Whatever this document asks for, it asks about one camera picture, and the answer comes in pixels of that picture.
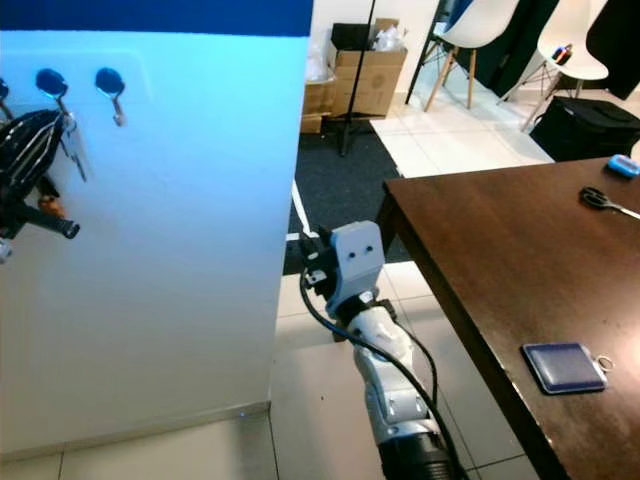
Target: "white tile floor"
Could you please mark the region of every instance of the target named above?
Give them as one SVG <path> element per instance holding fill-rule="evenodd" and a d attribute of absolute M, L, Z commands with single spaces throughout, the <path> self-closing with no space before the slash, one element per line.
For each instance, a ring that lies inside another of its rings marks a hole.
<path fill-rule="evenodd" d="M 551 162 L 518 130 L 535 100 L 497 105 L 495 95 L 477 84 L 474 105 L 467 110 L 466 77 L 459 68 L 438 93 L 431 111 L 422 113 L 420 107 L 436 78 L 435 67 L 423 69 L 409 106 L 394 106 L 388 118 L 372 122 L 402 175 Z M 585 91 L 583 96 L 606 98 L 640 115 L 640 101 L 622 102 L 601 91 Z M 633 156 L 640 159 L 640 144 Z M 381 297 L 392 300 L 399 318 L 433 352 L 439 367 L 442 414 L 470 477 L 537 479 L 415 264 L 386 265 L 378 286 Z M 428 379 L 424 364 L 419 373 Z M 333 343 L 329 333 L 306 313 L 296 276 L 282 279 L 271 397 L 271 425 L 266 416 L 257 415 L 67 452 L 60 475 L 60 455 L 12 462 L 3 466 L 2 478 L 383 478 L 352 348 Z"/>

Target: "white chair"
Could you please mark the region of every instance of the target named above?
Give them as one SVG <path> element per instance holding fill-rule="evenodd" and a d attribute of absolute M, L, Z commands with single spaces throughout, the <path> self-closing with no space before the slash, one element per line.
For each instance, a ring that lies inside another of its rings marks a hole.
<path fill-rule="evenodd" d="M 543 57 L 545 64 L 555 68 L 558 73 L 522 126 L 523 132 L 545 100 L 551 96 L 563 75 L 578 80 L 576 97 L 580 95 L 585 80 L 601 80 L 609 76 L 607 67 L 587 50 L 587 33 L 606 3 L 607 0 L 560 0 L 556 6 L 538 38 L 538 53 Z M 551 57 L 558 47 L 568 44 L 573 46 L 571 58 L 564 65 L 558 65 Z"/>
<path fill-rule="evenodd" d="M 436 32 L 436 42 L 442 40 L 453 45 L 447 60 L 444 62 L 442 71 L 433 87 L 431 96 L 424 108 L 426 112 L 431 107 L 436 92 L 445 82 L 451 68 L 453 60 L 461 48 L 471 49 L 471 60 L 469 62 L 469 92 L 467 96 L 467 108 L 471 108 L 473 98 L 473 80 L 476 74 L 477 49 L 493 42 L 506 30 L 513 12 L 519 0 L 474 0 L 464 11 L 458 21 L 443 33 Z"/>

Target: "chair leg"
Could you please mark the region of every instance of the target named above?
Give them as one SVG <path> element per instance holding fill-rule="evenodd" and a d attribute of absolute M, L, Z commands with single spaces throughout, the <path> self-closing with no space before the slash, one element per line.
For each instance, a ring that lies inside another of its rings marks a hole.
<path fill-rule="evenodd" d="M 455 61 L 456 58 L 458 57 L 458 50 L 460 50 L 458 47 L 454 47 L 453 49 L 453 62 L 451 62 L 451 65 L 449 66 L 449 70 L 447 70 L 447 74 L 444 76 L 444 80 L 442 81 L 442 86 L 445 86 L 447 84 L 447 80 L 449 80 L 449 74 L 451 73 L 451 70 L 453 70 L 453 68 L 455 67 Z"/>
<path fill-rule="evenodd" d="M 438 92 L 438 89 L 442 86 L 442 83 L 444 82 L 444 78 L 449 72 L 449 68 L 451 67 L 451 62 L 453 62 L 453 56 L 457 52 L 458 52 L 458 47 L 455 47 L 453 50 L 449 52 L 449 55 L 447 55 L 447 60 L 444 62 L 444 65 L 442 66 L 442 71 L 438 76 L 438 80 L 436 80 L 436 84 L 433 86 L 433 90 L 431 91 L 431 96 L 427 101 L 427 105 L 424 107 L 425 112 L 429 110 L 429 107 L 431 107 L 433 100 L 436 98 L 436 93 Z"/>
<path fill-rule="evenodd" d="M 536 114 L 538 113 L 538 110 L 540 110 L 540 108 L 542 107 L 542 104 L 545 102 L 547 98 L 551 96 L 553 91 L 556 89 L 556 85 L 558 85 L 558 82 L 560 81 L 561 78 L 562 78 L 562 73 L 558 72 L 558 75 L 556 75 L 556 78 L 551 80 L 551 83 L 549 84 L 549 87 L 547 88 L 546 92 L 544 92 L 544 95 L 540 97 L 540 101 L 536 105 L 536 108 L 533 110 L 533 112 L 531 112 L 531 115 L 529 115 L 529 118 L 527 118 L 527 121 L 524 122 L 524 125 L 520 129 L 521 132 L 524 132 L 527 130 L 527 127 L 529 126 L 531 121 L 535 118 Z"/>
<path fill-rule="evenodd" d="M 471 108 L 473 101 L 473 80 L 476 77 L 476 61 L 478 59 L 478 50 L 471 50 L 471 60 L 469 63 L 469 92 L 467 93 L 467 108 Z"/>
<path fill-rule="evenodd" d="M 424 58 L 422 59 L 421 65 L 424 65 L 425 63 L 427 63 L 427 60 L 429 60 L 429 57 L 431 56 L 431 54 L 433 53 L 433 51 L 438 48 L 438 40 L 434 40 L 433 41 L 433 45 L 431 45 L 431 48 L 429 48 L 429 50 L 427 51 L 427 54 L 424 56 Z"/>
<path fill-rule="evenodd" d="M 580 98 L 580 93 L 582 93 L 583 85 L 584 85 L 584 80 L 578 80 L 578 85 L 576 86 L 576 98 Z"/>
<path fill-rule="evenodd" d="M 518 82 L 509 89 L 509 91 L 507 93 L 505 93 L 503 96 L 500 97 L 500 99 L 498 100 L 498 105 L 501 102 L 506 102 L 507 100 L 509 100 L 511 98 L 511 95 L 513 95 L 521 86 L 523 86 L 525 83 L 527 83 L 529 80 L 531 80 L 531 78 L 540 71 L 540 69 L 543 69 L 543 73 L 542 75 L 544 75 L 544 72 L 546 71 L 546 61 L 543 61 L 538 68 L 536 68 L 533 72 L 531 72 L 527 78 L 525 79 L 521 79 L 518 80 Z"/>

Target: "scissors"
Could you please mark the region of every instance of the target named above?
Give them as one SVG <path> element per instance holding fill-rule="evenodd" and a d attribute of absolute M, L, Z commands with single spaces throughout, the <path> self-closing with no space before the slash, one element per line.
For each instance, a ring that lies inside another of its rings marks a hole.
<path fill-rule="evenodd" d="M 619 212 L 624 213 L 625 215 L 629 215 L 630 217 L 635 218 L 636 220 L 640 220 L 640 213 L 633 212 L 627 208 L 624 208 L 622 205 L 618 205 L 617 203 L 613 203 L 609 200 L 604 193 L 594 187 L 584 187 L 580 190 L 580 198 L 584 203 L 593 208 L 605 209 L 611 208 L 613 210 L 618 210 Z"/>

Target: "wooden table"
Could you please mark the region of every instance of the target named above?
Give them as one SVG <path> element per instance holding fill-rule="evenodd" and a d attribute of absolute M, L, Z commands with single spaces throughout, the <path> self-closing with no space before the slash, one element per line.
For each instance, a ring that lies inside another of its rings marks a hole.
<path fill-rule="evenodd" d="M 640 478 L 640 221 L 578 198 L 591 185 L 640 211 L 640 179 L 605 164 L 390 180 L 378 216 L 385 249 L 398 234 L 545 480 Z M 615 362 L 607 390 L 541 393 L 520 346 L 561 341 Z"/>

